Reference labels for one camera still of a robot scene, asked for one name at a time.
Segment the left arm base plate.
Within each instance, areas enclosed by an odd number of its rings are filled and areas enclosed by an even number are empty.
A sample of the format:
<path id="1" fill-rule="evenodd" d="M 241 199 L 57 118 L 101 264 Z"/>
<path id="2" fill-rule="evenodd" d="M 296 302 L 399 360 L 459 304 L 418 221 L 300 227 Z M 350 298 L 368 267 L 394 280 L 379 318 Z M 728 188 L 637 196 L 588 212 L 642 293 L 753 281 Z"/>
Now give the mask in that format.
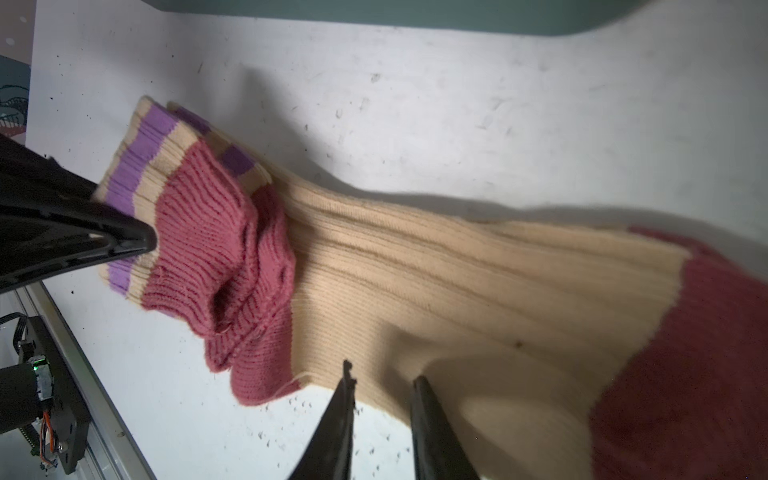
<path id="1" fill-rule="evenodd" d="M 40 316 L 9 313 L 1 326 L 15 355 L 1 368 L 1 432 L 20 433 L 44 472 L 72 475 L 92 421 L 83 395 Z"/>

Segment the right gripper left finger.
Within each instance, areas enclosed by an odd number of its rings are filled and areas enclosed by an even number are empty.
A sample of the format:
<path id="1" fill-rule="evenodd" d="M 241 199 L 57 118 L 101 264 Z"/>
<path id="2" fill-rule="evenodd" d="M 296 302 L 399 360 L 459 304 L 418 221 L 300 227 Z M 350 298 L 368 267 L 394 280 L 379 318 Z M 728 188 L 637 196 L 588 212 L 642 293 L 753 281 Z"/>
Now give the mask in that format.
<path id="1" fill-rule="evenodd" d="M 343 362 L 343 375 L 290 480 L 349 480 L 353 450 L 355 389 L 352 363 Z"/>

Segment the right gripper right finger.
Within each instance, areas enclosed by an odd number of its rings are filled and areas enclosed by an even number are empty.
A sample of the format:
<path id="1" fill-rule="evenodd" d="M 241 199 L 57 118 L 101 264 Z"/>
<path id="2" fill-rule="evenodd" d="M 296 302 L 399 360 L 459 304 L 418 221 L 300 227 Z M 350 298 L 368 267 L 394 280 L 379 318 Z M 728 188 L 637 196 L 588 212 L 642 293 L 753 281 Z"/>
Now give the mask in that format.
<path id="1" fill-rule="evenodd" d="M 480 479 L 423 375 L 412 383 L 410 424 L 417 480 Z"/>

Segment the beige maroon striped sock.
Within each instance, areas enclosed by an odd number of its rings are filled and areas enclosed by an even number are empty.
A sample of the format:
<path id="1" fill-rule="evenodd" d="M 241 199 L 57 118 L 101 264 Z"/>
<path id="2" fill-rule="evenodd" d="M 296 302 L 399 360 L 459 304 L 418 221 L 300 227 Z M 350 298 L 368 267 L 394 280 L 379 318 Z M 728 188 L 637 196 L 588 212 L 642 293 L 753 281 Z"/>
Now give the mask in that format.
<path id="1" fill-rule="evenodd" d="M 141 98 L 94 198 L 150 225 L 103 270 L 261 405 L 352 363 L 426 377 L 494 479 L 763 479 L 767 286 L 665 232 L 473 222 L 320 188 Z"/>

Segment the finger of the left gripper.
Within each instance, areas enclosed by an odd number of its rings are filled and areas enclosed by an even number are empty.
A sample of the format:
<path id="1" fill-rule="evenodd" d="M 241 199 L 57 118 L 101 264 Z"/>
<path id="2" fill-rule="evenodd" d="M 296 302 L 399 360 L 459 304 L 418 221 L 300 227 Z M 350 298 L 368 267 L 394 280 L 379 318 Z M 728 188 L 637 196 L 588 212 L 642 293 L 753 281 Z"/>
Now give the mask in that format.
<path id="1" fill-rule="evenodd" d="M 1 291 L 155 249 L 153 228 L 91 200 L 96 184 L 1 137 Z"/>

